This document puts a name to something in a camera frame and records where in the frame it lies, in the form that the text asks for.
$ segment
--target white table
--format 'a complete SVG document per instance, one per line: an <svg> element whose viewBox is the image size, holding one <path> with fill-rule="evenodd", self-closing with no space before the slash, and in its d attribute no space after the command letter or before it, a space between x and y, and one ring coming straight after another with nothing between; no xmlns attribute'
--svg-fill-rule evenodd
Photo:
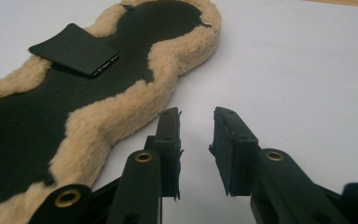
<svg viewBox="0 0 358 224"><path fill-rule="evenodd" d="M315 182L341 192L358 182L358 7L292 0L213 0L220 45L181 77L182 199L163 201L163 223L255 223L248 197L226 197L208 146L216 106L235 110L260 146L289 153ZM27 49L74 22L88 26L117 0L0 0L0 77ZM120 141L94 189L121 176L157 120Z"/></svg>

